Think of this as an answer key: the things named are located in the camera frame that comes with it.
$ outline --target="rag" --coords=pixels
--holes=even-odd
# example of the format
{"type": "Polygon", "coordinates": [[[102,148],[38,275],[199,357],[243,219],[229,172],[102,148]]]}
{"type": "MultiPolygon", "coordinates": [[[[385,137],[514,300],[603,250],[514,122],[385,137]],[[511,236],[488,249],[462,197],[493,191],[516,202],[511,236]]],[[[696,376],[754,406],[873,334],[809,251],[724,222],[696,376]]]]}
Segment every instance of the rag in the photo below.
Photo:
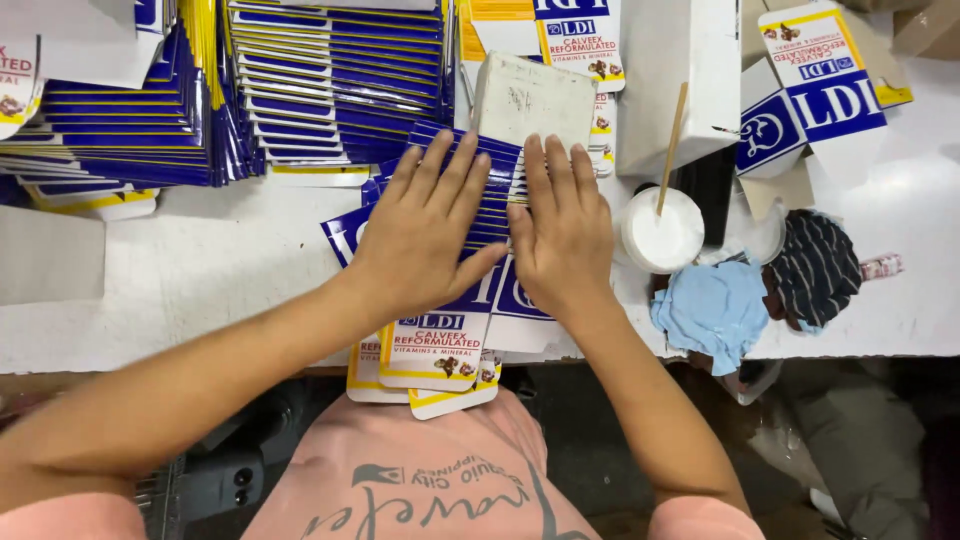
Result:
{"type": "Polygon", "coordinates": [[[820,333],[850,304],[862,283],[857,261],[853,242],[835,221],[809,210],[787,214],[783,250],[769,266],[794,330],[820,333]]]}
{"type": "Polygon", "coordinates": [[[736,371],[767,326],[766,295],[758,263],[689,265],[654,293],[650,316],[671,346],[713,356],[719,377],[736,371]]]}

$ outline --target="forearm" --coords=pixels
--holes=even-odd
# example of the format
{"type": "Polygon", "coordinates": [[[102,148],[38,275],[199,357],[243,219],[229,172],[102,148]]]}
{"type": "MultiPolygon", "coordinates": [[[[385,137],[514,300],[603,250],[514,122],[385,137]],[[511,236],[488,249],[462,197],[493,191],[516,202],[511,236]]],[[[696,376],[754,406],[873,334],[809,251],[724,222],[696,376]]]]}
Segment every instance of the forearm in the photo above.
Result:
{"type": "Polygon", "coordinates": [[[341,274],[280,307],[104,374],[0,436],[0,466],[133,479],[379,321],[341,274]]]}
{"type": "Polygon", "coordinates": [[[730,459],[615,300],[568,326],[603,385],[658,502],[705,495],[749,514],[730,459]]]}

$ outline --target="right hand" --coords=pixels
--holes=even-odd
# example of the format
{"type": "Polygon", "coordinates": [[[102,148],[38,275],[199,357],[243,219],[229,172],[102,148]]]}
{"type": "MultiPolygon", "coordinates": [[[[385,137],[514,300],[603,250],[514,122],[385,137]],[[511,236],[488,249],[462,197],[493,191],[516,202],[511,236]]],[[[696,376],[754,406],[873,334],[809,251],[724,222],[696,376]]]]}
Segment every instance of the right hand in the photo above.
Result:
{"type": "Polygon", "coordinates": [[[507,207],[516,276],[537,308],[564,326],[572,317],[590,317],[598,307],[616,304],[610,207],[584,147],[575,144],[570,156],[572,163],[551,135],[544,158],[540,137],[530,135],[524,159],[533,216],[521,205],[507,207]]]}

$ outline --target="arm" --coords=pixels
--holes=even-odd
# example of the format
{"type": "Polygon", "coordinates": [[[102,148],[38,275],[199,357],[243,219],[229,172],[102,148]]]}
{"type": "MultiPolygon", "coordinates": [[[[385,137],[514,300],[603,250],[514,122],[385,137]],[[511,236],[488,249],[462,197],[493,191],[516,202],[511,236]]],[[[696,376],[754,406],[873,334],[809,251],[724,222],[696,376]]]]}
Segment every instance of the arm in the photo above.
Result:
{"type": "Polygon", "coordinates": [[[71,493],[130,495],[274,384],[479,281],[507,249],[457,262],[490,157],[474,161],[467,135],[440,176],[452,138],[441,132],[420,165],[419,149],[404,155],[353,263],[320,288],[102,375],[0,435],[0,513],[71,493]]]}
{"type": "Polygon", "coordinates": [[[553,136],[546,139],[546,156],[538,137],[527,140],[533,216],[521,207],[508,209],[517,276],[586,355],[658,503],[700,495],[749,514],[720,441],[613,296],[610,208],[597,190],[587,152],[575,146],[570,154],[572,164],[553,136]]]}

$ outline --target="left hand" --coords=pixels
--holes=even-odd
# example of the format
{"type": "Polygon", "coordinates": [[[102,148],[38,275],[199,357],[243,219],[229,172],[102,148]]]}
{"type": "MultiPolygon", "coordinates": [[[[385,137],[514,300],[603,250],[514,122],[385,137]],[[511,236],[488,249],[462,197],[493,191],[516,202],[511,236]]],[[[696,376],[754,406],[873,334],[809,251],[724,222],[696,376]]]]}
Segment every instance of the left hand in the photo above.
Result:
{"type": "Polygon", "coordinates": [[[474,158],[477,135],[469,132],[441,171],[452,142],[453,133],[443,130],[422,160],[420,147],[407,150],[347,268],[387,320],[419,316],[456,300],[507,255],[507,244],[495,243],[458,261],[491,158],[474,158]]]}

